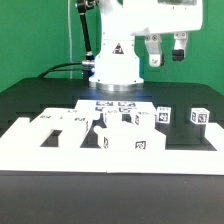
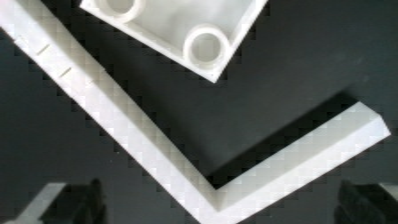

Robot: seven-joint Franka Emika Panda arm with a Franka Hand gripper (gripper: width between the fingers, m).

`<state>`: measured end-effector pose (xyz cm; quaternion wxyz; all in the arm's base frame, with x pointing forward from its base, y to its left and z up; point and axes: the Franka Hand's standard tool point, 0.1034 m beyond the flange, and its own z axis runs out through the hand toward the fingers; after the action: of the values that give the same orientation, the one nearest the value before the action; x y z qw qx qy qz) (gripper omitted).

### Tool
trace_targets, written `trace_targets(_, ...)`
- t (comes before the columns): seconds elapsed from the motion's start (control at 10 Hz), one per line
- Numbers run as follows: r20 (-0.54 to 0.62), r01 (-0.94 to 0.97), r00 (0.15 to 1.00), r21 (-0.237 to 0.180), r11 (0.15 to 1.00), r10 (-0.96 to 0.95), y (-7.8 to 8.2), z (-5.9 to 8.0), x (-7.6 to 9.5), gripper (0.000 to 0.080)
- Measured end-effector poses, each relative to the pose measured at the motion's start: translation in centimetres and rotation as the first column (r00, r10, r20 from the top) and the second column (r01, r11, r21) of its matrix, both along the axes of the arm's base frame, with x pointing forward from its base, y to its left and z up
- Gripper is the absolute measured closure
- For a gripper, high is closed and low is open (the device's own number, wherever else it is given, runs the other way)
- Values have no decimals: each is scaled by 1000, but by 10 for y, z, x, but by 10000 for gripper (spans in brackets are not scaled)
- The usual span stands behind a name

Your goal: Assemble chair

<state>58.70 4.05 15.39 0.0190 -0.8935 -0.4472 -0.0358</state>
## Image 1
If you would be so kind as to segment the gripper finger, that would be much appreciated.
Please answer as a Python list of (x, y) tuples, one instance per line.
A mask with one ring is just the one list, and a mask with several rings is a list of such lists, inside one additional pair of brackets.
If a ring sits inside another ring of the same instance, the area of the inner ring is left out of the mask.
[(172, 59), (174, 61), (183, 61), (188, 43), (187, 32), (176, 32), (174, 34), (174, 49), (172, 50)]
[(160, 67), (164, 64), (161, 42), (160, 34), (151, 34), (145, 37), (145, 46), (149, 55), (149, 65), (151, 67)]

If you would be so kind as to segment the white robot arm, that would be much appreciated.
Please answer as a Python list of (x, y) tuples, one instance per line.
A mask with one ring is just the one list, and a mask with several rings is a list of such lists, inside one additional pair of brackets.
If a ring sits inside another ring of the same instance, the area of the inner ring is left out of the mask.
[(98, 0), (101, 15), (101, 49), (95, 57), (93, 88), (128, 91), (143, 86), (135, 38), (145, 39), (149, 65), (164, 63), (162, 36), (174, 36), (172, 59), (182, 61), (189, 33), (203, 23), (203, 0)]

